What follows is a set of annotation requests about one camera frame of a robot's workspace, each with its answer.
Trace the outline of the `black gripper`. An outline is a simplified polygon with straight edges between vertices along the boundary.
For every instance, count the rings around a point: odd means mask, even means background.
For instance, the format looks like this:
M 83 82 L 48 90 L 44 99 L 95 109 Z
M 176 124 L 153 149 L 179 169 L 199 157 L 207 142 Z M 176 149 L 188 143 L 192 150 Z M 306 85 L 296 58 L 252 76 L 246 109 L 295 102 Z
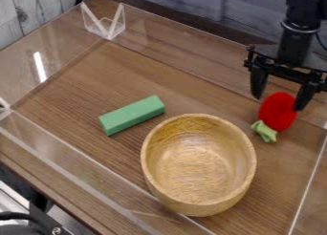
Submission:
M 278 60 L 278 47 L 278 45 L 266 44 L 252 44 L 247 47 L 248 56 L 244 67 L 251 73 L 252 96 L 260 99 L 270 75 L 303 84 L 294 102 L 294 110 L 303 111 L 315 92 L 327 92 L 327 61 L 310 53 L 303 64 L 292 66 Z M 318 79 L 318 84 L 310 81 L 315 79 Z

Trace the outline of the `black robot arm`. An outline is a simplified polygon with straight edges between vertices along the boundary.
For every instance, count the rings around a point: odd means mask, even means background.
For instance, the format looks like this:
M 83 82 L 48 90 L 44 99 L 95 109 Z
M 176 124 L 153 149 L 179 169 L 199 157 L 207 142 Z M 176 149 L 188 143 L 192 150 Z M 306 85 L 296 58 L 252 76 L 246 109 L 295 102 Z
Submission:
M 262 98 L 268 76 L 300 85 L 292 104 L 303 111 L 316 93 L 327 92 L 327 61 L 312 53 L 312 38 L 327 20 L 327 0 L 286 0 L 283 35 L 278 45 L 250 45 L 244 67 L 251 72 L 251 91 Z

